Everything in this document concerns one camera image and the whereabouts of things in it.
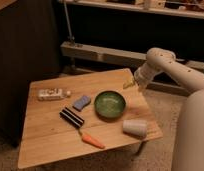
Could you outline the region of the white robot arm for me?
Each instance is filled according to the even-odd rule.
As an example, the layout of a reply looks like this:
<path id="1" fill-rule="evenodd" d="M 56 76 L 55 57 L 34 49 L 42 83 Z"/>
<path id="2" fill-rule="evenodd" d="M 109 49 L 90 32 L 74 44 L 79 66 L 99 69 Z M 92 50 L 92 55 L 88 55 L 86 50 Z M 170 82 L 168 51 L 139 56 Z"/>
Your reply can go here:
<path id="1" fill-rule="evenodd" d="M 137 85 L 142 91 L 161 73 L 187 93 L 177 114 L 171 171 L 204 171 L 204 73 L 177 62 L 174 52 L 153 47 L 123 88 Z"/>

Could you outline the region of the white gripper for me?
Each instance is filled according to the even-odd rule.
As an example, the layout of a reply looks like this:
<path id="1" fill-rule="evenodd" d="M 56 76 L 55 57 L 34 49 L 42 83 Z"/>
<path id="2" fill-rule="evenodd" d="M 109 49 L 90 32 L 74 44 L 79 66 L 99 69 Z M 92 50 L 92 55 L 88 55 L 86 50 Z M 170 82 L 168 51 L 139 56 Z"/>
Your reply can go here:
<path id="1" fill-rule="evenodd" d="M 155 76 L 155 70 L 151 68 L 147 63 L 144 63 L 134 72 L 134 79 L 127 80 L 123 84 L 123 89 L 133 87 L 135 81 L 138 84 L 140 90 L 144 90 L 147 85 L 153 80 Z"/>

